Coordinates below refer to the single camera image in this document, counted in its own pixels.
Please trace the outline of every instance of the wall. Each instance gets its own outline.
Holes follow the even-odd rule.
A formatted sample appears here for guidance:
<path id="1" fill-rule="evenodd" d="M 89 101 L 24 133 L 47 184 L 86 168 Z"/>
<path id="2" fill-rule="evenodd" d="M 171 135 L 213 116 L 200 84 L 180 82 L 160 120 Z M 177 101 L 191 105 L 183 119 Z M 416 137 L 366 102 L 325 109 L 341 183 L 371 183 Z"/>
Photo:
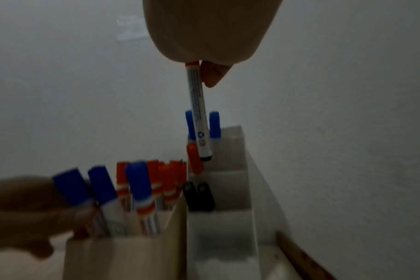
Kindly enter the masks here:
<path id="1" fill-rule="evenodd" d="M 0 177 L 184 155 L 183 66 L 124 0 L 0 0 Z M 295 241 L 339 279 L 420 279 L 420 1 L 288 0 L 206 90 Z"/>

